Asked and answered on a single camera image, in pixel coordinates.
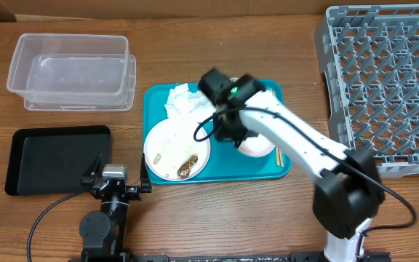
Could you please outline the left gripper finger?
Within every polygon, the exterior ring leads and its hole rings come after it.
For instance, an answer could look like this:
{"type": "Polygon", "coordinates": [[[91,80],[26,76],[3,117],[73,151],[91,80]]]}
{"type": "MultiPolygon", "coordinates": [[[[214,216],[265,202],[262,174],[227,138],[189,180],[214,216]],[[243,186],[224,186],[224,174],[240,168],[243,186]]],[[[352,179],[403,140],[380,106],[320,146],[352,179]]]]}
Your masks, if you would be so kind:
{"type": "Polygon", "coordinates": [[[148,175],[148,170],[145,163],[145,154],[142,154],[140,163],[140,192],[151,193],[152,185],[148,175]]]}
{"type": "Polygon", "coordinates": [[[102,160],[102,154],[98,153],[91,165],[87,168],[85,176],[88,178],[93,178],[99,173],[100,164],[102,160]]]}

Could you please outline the white small bowl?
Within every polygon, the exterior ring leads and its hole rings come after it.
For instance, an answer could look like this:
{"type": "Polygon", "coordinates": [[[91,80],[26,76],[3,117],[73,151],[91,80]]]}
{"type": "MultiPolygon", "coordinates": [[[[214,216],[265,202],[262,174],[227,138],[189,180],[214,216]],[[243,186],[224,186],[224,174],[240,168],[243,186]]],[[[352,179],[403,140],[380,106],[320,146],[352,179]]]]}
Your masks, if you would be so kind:
{"type": "Polygon", "coordinates": [[[275,145],[265,136],[258,134],[256,137],[248,137],[238,147],[238,152],[243,155],[260,158],[270,154],[275,145]]]}

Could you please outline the white paper napkin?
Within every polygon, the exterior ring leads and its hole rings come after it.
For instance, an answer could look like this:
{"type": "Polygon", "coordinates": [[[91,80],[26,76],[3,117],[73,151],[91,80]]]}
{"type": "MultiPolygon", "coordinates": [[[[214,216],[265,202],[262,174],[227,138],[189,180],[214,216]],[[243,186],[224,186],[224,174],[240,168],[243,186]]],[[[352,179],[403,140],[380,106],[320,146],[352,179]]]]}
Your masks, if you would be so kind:
{"type": "Polygon", "coordinates": [[[188,119],[198,123],[216,112],[216,108],[201,91],[189,90],[188,83],[172,88],[164,107],[168,118],[188,119]]]}

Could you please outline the wooden chopstick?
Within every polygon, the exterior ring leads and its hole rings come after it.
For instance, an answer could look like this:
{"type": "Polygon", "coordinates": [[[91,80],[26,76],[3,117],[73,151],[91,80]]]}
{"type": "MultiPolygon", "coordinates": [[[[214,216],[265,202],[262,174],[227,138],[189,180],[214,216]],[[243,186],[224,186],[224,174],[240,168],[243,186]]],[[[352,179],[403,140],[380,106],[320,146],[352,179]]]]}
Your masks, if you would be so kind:
{"type": "Polygon", "coordinates": [[[279,166],[284,167],[284,157],[282,151],[279,149],[279,166]]]}
{"type": "Polygon", "coordinates": [[[279,156],[279,149],[275,146],[275,154],[276,154],[276,165],[281,166],[280,156],[279,156]]]}

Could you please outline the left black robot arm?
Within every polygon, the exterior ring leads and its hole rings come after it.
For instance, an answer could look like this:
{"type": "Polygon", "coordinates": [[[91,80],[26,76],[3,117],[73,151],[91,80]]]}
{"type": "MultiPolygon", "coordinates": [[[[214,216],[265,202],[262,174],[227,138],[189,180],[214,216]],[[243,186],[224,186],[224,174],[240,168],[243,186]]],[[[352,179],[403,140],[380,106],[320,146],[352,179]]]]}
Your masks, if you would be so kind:
{"type": "Polygon", "coordinates": [[[101,165],[99,154],[82,175],[83,188],[101,201],[100,209],[87,213],[79,225],[83,239],[82,261],[136,261],[124,246],[129,203],[140,201],[152,191],[145,160],[140,163],[140,185],[127,185],[127,167],[122,164],[101,165]]]}

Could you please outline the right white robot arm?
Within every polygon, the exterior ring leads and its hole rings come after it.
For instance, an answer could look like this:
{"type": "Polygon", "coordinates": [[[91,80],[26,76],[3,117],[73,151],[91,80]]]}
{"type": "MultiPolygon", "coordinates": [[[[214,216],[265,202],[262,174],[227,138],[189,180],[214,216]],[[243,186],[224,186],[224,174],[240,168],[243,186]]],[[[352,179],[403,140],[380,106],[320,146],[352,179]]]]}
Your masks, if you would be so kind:
{"type": "Polygon", "coordinates": [[[385,199],[372,153],[315,130],[249,74],[232,82],[213,68],[198,88],[216,107],[210,116],[215,140],[238,148],[248,138],[263,136],[314,184],[313,212],[327,230],[321,260],[365,261],[365,231],[385,199]]]}

